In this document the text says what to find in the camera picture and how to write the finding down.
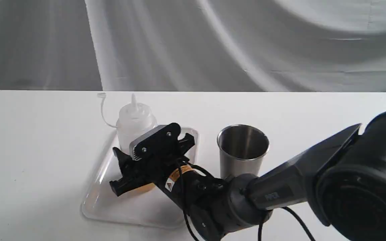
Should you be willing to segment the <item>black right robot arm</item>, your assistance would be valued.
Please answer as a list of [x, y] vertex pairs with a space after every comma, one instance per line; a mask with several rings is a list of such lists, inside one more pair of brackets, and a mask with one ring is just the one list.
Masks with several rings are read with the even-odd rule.
[[195, 145], [179, 139], [178, 123], [161, 125], [136, 139], [131, 154], [112, 151], [122, 177], [109, 185], [116, 196], [154, 183], [183, 212], [186, 226], [206, 241], [263, 224], [274, 209], [290, 212], [310, 240], [313, 235], [289, 206], [308, 203], [324, 226], [350, 241], [386, 241], [386, 111], [341, 130], [268, 173], [213, 177], [185, 156]]

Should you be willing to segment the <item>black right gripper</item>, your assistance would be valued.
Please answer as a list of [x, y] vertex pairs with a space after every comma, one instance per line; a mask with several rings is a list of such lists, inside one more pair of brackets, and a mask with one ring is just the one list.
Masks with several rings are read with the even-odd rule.
[[140, 136], [131, 145], [131, 154], [113, 147], [121, 177], [109, 185], [117, 196], [130, 191], [152, 190], [156, 186], [165, 193], [183, 195], [186, 179], [182, 171], [189, 166], [186, 153], [195, 146], [195, 138], [182, 134], [177, 123], [159, 125]]

